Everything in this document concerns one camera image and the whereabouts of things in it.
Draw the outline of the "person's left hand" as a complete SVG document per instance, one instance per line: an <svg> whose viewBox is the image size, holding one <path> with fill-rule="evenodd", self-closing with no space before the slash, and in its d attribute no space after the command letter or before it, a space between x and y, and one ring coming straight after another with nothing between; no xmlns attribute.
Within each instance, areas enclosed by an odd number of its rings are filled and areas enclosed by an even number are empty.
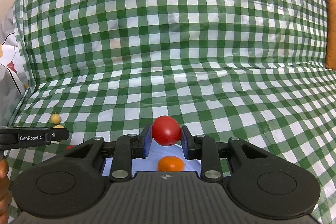
<svg viewBox="0 0 336 224"><path fill-rule="evenodd" d="M9 219L8 207L12 195L9 192L10 180L8 178L9 166L4 157L0 163L0 223L7 224Z"/></svg>

